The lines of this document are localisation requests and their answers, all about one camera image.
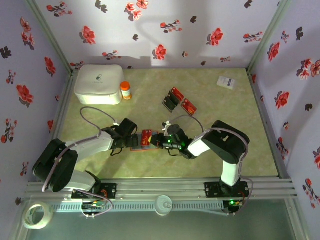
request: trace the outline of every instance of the white plastic container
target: white plastic container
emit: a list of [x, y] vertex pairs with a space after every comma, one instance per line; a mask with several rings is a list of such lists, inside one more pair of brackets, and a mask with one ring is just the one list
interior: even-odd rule
[[119, 65], [84, 65], [78, 73], [74, 94], [84, 105], [116, 105], [122, 100], [125, 80]]

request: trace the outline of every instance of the glass panel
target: glass panel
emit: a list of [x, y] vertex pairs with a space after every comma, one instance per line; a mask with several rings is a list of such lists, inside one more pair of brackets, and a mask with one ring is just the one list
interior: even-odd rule
[[283, 200], [252, 200], [235, 217], [204, 212], [110, 212], [95, 219], [55, 213], [51, 223], [31, 230], [29, 240], [294, 240]]

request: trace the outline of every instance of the black mounting plate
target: black mounting plate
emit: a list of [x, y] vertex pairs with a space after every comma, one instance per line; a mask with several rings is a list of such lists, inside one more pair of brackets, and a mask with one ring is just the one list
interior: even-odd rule
[[[108, 199], [116, 199], [117, 194], [117, 184], [116, 183], [101, 183], [100, 190], [97, 193], [103, 197], [107, 197]], [[92, 197], [90, 195], [86, 195], [79, 191], [73, 191], [71, 195], [72, 199], [95, 199], [96, 197]]]
[[240, 192], [243, 192], [245, 197], [249, 196], [249, 188], [246, 181], [239, 182], [236, 191], [231, 195], [226, 195], [221, 191], [220, 183], [218, 181], [205, 182], [204, 192], [207, 198], [242, 198], [243, 195]]

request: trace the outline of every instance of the orange cap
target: orange cap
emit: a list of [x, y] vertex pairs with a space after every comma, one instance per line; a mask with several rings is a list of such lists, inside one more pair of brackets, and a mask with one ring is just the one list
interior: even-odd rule
[[120, 87], [121, 87], [121, 90], [123, 91], [128, 91], [130, 89], [130, 83], [127, 82], [127, 81], [123, 81], [121, 84], [120, 84]]

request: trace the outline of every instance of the floral wallpaper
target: floral wallpaper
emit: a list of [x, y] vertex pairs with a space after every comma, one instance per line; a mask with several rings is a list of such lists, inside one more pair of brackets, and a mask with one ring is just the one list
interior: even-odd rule
[[320, 236], [320, 22], [314, 20], [318, 3], [292, 1], [251, 72], [253, 87], [263, 99], [259, 104], [276, 136], [274, 147], [315, 240]]
[[[79, 63], [124, 69], [246, 68], [279, 0], [35, 2], [76, 70]], [[271, 47], [271, 60], [277, 47]]]
[[35, 180], [31, 169], [50, 139], [68, 73], [23, 0], [1, 5], [0, 29], [0, 239], [6, 240]]

